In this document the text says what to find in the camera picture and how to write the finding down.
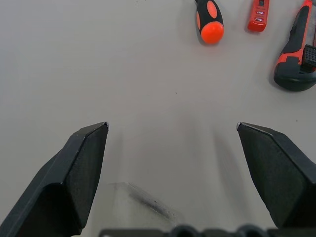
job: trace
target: screwdriver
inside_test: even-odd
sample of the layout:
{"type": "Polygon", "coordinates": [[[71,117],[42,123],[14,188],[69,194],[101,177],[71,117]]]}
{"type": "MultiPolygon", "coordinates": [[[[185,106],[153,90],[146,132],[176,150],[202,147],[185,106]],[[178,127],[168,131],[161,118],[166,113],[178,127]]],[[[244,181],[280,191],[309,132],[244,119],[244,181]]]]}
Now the screwdriver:
{"type": "Polygon", "coordinates": [[[196,0],[197,27],[205,43],[218,43],[224,35],[222,14],[214,0],[196,0]]]}

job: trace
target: tabletop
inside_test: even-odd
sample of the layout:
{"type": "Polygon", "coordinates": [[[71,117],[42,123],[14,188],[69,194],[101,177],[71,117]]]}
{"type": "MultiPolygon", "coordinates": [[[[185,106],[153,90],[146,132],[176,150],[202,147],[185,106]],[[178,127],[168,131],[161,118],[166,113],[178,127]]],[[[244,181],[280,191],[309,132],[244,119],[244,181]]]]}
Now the tabletop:
{"type": "Polygon", "coordinates": [[[271,78],[302,1],[272,0],[260,34],[245,30],[251,2],[217,0],[225,35],[205,45],[194,0],[2,1],[0,222],[73,132],[108,121],[82,236],[108,227],[117,182],[199,230],[273,227],[236,124],[280,131],[316,161],[316,88],[288,92],[271,78]]]}

